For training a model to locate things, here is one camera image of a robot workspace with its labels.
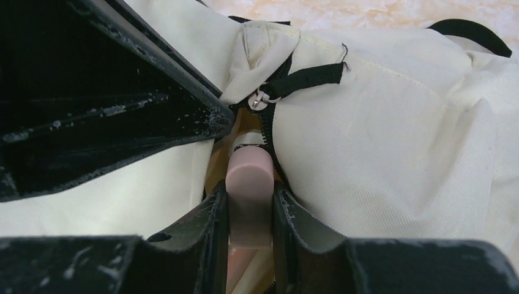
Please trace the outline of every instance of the black fabric zipper pull tab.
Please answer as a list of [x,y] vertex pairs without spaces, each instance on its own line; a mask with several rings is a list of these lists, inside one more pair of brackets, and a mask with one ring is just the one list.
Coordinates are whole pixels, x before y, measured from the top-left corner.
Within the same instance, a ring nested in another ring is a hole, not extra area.
[[250,108],[260,111],[295,91],[325,84],[339,84],[345,68],[348,68],[345,62],[309,67],[264,83],[249,100]]

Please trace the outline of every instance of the zipper pull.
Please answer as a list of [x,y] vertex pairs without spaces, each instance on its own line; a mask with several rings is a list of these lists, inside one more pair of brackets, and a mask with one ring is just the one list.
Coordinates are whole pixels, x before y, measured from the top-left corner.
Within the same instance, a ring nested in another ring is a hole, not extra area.
[[345,62],[309,67],[284,78],[263,83],[249,98],[248,104],[252,110],[260,111],[295,91],[325,84],[339,84],[344,68],[348,69]]

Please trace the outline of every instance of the white canvas fabric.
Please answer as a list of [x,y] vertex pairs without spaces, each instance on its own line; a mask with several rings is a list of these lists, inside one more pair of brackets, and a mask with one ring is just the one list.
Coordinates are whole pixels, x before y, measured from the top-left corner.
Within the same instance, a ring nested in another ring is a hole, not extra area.
[[[195,1],[128,4],[216,87],[225,88],[239,24]],[[195,20],[198,26],[186,26]],[[199,204],[213,142],[171,148],[65,192],[0,203],[0,236],[147,238]]]
[[351,71],[339,85],[296,91],[275,109],[274,148],[300,202],[346,236],[482,239],[517,267],[516,61],[429,29],[253,21],[222,99],[249,96],[291,53],[291,72],[340,62],[342,44]]

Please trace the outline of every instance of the beige marble tabletop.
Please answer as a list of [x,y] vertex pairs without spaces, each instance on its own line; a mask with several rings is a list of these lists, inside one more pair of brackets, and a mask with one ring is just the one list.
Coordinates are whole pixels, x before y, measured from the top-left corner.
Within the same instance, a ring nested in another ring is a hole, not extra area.
[[224,15],[290,20],[302,29],[426,28],[446,18],[493,30],[519,59],[519,0],[205,0]]

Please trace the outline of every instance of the marble surface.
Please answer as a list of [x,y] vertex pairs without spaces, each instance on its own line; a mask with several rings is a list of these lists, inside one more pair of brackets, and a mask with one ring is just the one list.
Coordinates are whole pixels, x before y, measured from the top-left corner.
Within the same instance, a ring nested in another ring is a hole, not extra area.
[[301,29],[426,28],[446,18],[493,30],[519,59],[519,0],[205,0],[224,15],[290,20]]

